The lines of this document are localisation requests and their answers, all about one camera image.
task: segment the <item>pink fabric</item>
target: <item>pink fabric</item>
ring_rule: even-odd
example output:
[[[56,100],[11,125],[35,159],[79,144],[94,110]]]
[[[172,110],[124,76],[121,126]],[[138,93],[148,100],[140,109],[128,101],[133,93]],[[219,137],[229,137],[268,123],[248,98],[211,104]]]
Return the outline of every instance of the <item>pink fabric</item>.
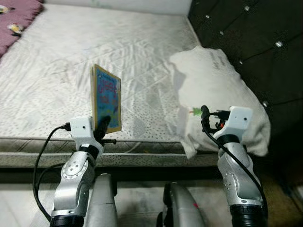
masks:
[[[7,26],[18,23],[24,28],[28,27],[35,17],[42,11],[42,3],[38,0],[1,0],[0,5],[13,7],[15,10],[0,14],[0,58],[7,49],[19,39]]]

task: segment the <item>bed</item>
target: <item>bed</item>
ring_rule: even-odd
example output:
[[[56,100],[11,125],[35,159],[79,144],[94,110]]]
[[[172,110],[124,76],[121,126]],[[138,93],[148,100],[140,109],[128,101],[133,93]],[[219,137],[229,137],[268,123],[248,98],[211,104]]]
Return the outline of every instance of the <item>bed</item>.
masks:
[[[206,11],[220,4],[208,1],[201,10],[203,4],[193,1],[191,23],[186,16],[44,4],[44,11],[0,60],[0,166],[33,167],[54,127],[74,116],[91,115],[89,68],[94,63],[122,79],[124,129],[106,136],[118,142],[105,146],[97,166],[216,165],[216,152],[199,151],[191,159],[184,153],[176,134],[178,100],[168,62],[201,41],[222,48],[235,64],[221,43],[204,43],[201,34],[208,31],[200,29],[209,25],[203,25],[201,15],[207,18]],[[256,86],[245,71],[243,76],[259,100],[271,104],[262,96],[266,88]],[[300,91],[297,99],[302,98]],[[300,111],[297,104],[293,112],[299,116]],[[65,162],[74,150],[69,133],[57,133],[40,166]]]

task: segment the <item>black headboard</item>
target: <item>black headboard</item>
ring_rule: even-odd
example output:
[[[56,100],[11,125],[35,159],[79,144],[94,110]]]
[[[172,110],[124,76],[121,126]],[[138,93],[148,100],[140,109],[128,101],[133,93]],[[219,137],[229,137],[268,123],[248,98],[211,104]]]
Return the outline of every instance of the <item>black headboard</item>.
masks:
[[[302,11],[302,0],[193,0],[188,15],[266,107],[273,135],[303,118]]]

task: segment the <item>colorful book cover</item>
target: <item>colorful book cover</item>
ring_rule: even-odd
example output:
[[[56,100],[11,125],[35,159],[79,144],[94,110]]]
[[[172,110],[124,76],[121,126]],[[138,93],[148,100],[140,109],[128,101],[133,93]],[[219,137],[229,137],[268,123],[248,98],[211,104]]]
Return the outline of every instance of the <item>colorful book cover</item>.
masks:
[[[121,130],[121,79],[94,65],[91,71],[92,110],[94,126],[110,116],[106,133]]]

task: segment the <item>book cover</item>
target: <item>book cover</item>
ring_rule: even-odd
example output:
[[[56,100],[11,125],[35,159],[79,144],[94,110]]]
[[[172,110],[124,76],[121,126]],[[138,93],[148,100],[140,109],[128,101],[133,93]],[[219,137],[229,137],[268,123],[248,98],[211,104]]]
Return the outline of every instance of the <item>book cover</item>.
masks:
[[[110,116],[106,133],[121,130],[121,79],[94,65],[91,71],[91,98],[94,126]]]

